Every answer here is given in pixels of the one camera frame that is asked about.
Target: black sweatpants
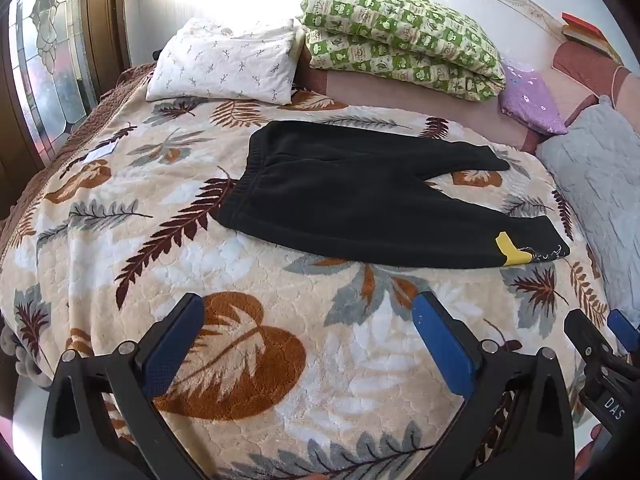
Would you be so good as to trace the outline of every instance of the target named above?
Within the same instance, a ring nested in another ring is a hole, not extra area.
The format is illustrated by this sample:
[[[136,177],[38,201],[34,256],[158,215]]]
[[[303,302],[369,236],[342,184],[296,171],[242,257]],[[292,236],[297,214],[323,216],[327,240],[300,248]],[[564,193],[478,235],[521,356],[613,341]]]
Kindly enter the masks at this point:
[[[400,267],[471,269],[569,253],[546,216],[511,218],[424,181],[506,171],[488,146],[305,121],[272,121],[218,222],[307,253]]]

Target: gray quilted cushion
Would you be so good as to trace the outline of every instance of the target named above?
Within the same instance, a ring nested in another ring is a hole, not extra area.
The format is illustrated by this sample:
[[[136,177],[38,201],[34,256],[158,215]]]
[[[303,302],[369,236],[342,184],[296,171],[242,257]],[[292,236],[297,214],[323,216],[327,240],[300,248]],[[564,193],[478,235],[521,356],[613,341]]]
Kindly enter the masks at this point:
[[[611,308],[640,323],[640,137],[607,96],[536,155],[574,209]]]

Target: bedspread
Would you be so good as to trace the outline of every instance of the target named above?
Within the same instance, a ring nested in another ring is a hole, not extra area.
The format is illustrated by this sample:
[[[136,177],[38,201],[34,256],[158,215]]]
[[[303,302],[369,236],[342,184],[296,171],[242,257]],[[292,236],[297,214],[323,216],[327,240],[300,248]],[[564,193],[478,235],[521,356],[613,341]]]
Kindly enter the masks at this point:
[[[562,320],[582,308],[605,330],[606,298],[580,226],[533,156],[452,121],[306,91],[282,106],[147,103],[147,81],[54,164],[2,236],[2,314],[46,374],[67,348],[104,354],[139,340],[195,292],[205,326],[155,404],[207,473],[401,480],[460,405],[411,322],[412,299],[431,289],[480,339],[508,351],[551,346],[577,402]],[[249,137],[270,120],[491,145],[510,170],[459,171],[425,185],[514,216],[546,214],[571,253],[501,269],[409,269],[303,254],[225,229],[218,207],[244,171]]]

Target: stained glass window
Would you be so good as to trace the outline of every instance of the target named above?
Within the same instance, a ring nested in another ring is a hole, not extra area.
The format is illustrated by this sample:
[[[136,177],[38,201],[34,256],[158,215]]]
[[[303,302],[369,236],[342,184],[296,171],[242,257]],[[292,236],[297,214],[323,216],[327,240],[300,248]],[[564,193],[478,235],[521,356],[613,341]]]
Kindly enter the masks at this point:
[[[79,0],[13,0],[9,48],[22,113],[48,164],[97,104]]]

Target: yellow patch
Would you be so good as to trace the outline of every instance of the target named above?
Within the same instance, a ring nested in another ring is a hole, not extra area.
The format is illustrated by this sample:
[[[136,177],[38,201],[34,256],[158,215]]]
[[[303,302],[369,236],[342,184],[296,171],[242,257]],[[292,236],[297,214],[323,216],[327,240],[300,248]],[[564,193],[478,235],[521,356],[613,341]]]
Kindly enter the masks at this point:
[[[495,242],[498,244],[500,252],[507,257],[507,261],[504,263],[505,266],[528,264],[533,258],[531,253],[521,251],[513,245],[511,238],[504,231],[498,235]]]

